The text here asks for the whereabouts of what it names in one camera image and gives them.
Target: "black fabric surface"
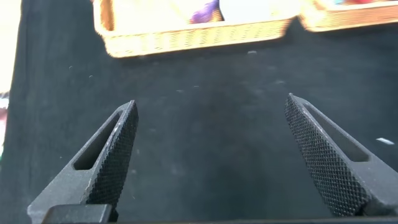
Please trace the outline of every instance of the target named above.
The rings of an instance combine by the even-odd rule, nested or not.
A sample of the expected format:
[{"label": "black fabric surface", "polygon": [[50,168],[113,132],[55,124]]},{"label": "black fabric surface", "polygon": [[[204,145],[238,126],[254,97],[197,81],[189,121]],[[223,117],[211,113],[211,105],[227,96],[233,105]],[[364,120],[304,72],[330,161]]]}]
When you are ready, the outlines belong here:
[{"label": "black fabric surface", "polygon": [[[121,104],[139,127],[119,220],[330,217],[284,117],[289,92],[398,170],[398,26],[115,59],[88,0],[22,4],[0,173],[2,223],[26,207]],[[247,54],[255,50],[256,54]]]}]

